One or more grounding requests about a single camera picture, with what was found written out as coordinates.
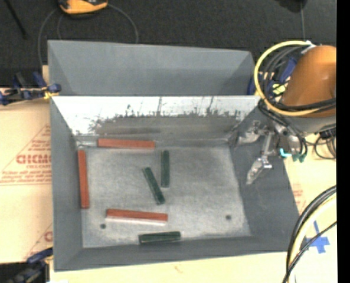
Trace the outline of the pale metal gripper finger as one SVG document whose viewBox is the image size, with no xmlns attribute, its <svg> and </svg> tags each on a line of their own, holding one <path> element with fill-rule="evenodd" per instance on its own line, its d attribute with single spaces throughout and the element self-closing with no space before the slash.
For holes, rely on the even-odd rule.
<svg viewBox="0 0 350 283">
<path fill-rule="evenodd" d="M 267 164 L 267 157 L 258 157 L 252 164 L 249 170 L 249 176 L 254 177 L 259 175 Z"/>
<path fill-rule="evenodd" d="M 265 170 L 272 169 L 271 164 L 263 164 L 262 162 L 254 162 L 247 172 L 246 185 L 251 185 Z"/>
</svg>

